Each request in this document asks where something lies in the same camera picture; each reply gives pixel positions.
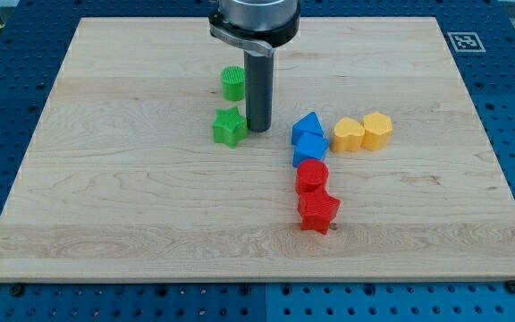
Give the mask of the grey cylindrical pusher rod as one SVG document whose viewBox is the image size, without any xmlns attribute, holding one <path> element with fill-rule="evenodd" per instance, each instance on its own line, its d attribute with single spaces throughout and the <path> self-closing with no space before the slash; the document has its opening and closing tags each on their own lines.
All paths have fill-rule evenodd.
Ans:
<svg viewBox="0 0 515 322">
<path fill-rule="evenodd" d="M 267 131 L 272 117 L 274 58 L 246 51 L 244 70 L 249 130 Z"/>
</svg>

